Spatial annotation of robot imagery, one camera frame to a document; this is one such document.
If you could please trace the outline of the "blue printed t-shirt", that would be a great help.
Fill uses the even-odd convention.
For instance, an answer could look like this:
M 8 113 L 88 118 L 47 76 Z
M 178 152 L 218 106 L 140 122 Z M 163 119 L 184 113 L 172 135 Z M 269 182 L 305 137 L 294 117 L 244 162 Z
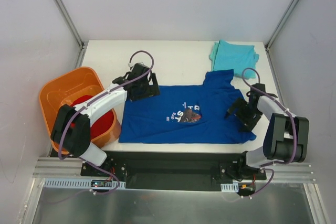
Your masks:
M 207 72 L 203 84 L 160 86 L 160 95 L 124 104 L 120 143 L 243 144 L 256 139 L 240 130 L 241 122 L 226 111 L 240 90 L 234 72 Z

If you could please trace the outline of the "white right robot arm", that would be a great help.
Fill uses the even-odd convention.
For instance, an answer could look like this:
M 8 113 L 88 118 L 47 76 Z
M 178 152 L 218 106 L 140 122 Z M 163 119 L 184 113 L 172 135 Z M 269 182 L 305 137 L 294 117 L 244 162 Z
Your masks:
M 303 162 L 307 156 L 309 120 L 291 113 L 275 94 L 266 92 L 262 83 L 251 85 L 247 96 L 248 101 L 238 98 L 225 117 L 234 115 L 239 131 L 246 133 L 255 128 L 263 115 L 269 124 L 262 147 L 243 154 L 243 162 L 236 166 L 237 175 L 248 179 L 255 168 Z

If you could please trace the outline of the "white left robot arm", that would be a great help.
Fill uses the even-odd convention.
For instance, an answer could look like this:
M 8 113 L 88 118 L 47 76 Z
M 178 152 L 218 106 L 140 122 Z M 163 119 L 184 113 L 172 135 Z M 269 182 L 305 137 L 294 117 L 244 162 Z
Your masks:
M 91 142 L 91 127 L 108 111 L 125 101 L 137 101 L 160 94 L 156 74 L 150 67 L 136 63 L 131 71 L 118 77 L 93 98 L 76 106 L 63 105 L 58 110 L 51 140 L 74 157 L 93 164 L 99 176 L 110 173 L 107 154 Z

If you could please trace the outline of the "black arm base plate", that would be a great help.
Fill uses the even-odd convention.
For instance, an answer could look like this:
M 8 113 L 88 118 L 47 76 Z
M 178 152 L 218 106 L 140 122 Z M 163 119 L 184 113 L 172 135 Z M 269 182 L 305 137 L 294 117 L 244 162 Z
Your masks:
M 234 180 L 261 181 L 266 174 L 245 164 L 245 154 L 108 151 L 102 169 L 127 189 L 220 191 Z

